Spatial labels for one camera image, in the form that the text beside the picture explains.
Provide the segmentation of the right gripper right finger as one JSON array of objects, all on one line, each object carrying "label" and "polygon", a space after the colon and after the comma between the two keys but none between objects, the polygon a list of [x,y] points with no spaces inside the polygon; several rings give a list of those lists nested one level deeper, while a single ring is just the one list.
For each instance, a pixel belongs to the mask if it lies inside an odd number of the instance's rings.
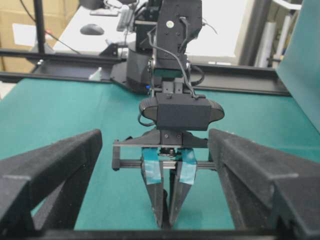
[{"label": "right gripper right finger", "polygon": [[209,158],[238,230],[320,237],[320,165],[246,138],[211,129]]}]

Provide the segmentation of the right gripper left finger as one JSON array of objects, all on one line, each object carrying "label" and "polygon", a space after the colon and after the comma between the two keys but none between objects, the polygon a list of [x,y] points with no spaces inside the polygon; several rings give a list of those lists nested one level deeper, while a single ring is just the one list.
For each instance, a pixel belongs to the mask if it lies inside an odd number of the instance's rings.
[{"label": "right gripper left finger", "polygon": [[0,161],[0,231],[73,229],[103,145],[99,129]]}]

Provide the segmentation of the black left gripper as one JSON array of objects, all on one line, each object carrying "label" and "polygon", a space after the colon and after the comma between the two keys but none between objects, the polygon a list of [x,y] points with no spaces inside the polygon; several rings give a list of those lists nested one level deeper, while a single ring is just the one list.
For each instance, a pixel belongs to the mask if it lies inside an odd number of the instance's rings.
[{"label": "black left gripper", "polygon": [[[141,159],[121,159],[122,147],[141,148]],[[208,140],[188,131],[152,129],[142,136],[116,139],[112,145],[114,171],[121,168],[141,168],[141,175],[151,202],[158,227],[163,225],[164,173],[170,170],[169,224],[172,227],[195,182],[197,161],[193,149],[206,149]]]}]

